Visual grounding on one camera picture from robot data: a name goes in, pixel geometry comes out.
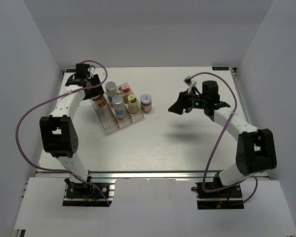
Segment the white lid jar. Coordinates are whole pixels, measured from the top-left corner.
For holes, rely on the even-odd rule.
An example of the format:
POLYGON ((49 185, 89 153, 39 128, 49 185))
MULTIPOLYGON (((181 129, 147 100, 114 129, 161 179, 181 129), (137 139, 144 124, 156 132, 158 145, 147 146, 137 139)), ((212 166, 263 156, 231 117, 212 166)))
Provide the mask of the white lid jar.
POLYGON ((148 113, 151 111, 152 97, 149 94, 141 95, 140 103, 145 113, 148 113))
POLYGON ((106 100, 103 95, 92 97, 91 100, 96 108, 101 109, 106 105, 106 100))

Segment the silver lid jar blue label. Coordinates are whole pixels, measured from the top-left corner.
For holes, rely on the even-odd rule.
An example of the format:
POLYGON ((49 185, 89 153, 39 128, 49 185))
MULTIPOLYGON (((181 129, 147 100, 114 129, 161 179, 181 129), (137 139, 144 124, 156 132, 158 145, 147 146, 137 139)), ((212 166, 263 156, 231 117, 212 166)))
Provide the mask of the silver lid jar blue label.
POLYGON ((112 97, 112 103, 114 112, 116 114, 116 117, 118 119, 123 119, 126 117, 125 112, 125 105, 124 105, 124 99, 121 95, 115 95, 112 97))

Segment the pink cap spice bottle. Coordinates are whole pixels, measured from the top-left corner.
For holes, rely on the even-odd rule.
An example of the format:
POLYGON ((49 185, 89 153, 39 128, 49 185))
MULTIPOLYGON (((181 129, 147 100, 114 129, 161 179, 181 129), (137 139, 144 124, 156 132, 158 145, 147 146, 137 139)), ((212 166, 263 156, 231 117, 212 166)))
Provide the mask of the pink cap spice bottle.
POLYGON ((128 103, 128 96, 132 94, 129 84, 125 83, 121 86, 121 95, 123 97, 124 103, 128 103))

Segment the yellow cap white bottle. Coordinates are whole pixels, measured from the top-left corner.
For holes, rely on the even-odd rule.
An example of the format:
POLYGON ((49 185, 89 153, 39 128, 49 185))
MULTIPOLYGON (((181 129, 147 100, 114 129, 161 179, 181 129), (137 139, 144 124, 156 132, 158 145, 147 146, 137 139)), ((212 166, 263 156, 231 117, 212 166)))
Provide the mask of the yellow cap white bottle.
POLYGON ((138 101, 137 101, 137 97, 134 94, 130 94, 127 97, 127 106, 128 106, 128 111, 131 114, 136 114, 139 111, 139 105, 138 105, 138 101))

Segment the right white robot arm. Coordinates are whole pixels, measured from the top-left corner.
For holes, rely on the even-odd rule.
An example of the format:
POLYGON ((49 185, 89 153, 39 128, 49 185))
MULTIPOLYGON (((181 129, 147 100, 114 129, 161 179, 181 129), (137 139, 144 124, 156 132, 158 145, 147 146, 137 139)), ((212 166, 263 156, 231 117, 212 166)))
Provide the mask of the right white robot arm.
POLYGON ((231 106, 220 100, 216 81, 202 83, 202 91, 196 88, 196 82, 186 78, 188 89, 179 93, 177 101, 169 112, 182 115, 192 109, 202 109, 213 122, 221 125, 237 142, 235 163, 217 173, 211 190, 219 196, 226 196, 231 185, 246 178, 275 169, 277 158, 273 133, 269 129, 259 129, 237 115, 231 106))

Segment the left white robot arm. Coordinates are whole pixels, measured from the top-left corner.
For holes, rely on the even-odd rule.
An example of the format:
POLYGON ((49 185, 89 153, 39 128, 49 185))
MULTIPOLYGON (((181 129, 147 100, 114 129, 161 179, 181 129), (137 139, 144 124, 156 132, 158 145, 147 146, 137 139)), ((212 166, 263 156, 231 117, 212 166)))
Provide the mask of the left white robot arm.
POLYGON ((89 171, 77 153, 79 140, 73 118, 82 101, 104 94, 103 83, 91 72, 90 63, 96 62, 85 60, 76 64, 75 74, 65 83, 65 96, 58 99, 49 116, 39 121, 44 151, 62 164, 72 182, 79 182, 77 191, 83 197, 94 193, 94 184, 87 180, 89 171))

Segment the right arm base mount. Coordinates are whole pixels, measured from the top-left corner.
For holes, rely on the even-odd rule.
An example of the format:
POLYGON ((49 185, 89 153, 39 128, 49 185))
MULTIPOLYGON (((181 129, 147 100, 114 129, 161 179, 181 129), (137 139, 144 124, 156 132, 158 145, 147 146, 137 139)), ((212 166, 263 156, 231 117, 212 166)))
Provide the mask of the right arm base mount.
POLYGON ((202 182, 198 182, 191 188, 191 191, 196 193, 198 210, 244 209, 239 184, 221 191, 207 193, 202 189, 202 182))

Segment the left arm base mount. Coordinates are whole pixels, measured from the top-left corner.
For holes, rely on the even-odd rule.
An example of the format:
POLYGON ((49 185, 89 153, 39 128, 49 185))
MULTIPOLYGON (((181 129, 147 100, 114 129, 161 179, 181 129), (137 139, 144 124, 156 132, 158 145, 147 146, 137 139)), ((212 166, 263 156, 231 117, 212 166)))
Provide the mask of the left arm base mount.
POLYGON ((69 178, 65 180, 66 187, 62 206, 64 207, 109 207, 112 202, 115 190, 113 181, 93 180, 91 176, 87 178, 87 182, 98 186, 99 191, 92 185, 85 183, 74 183, 69 178))

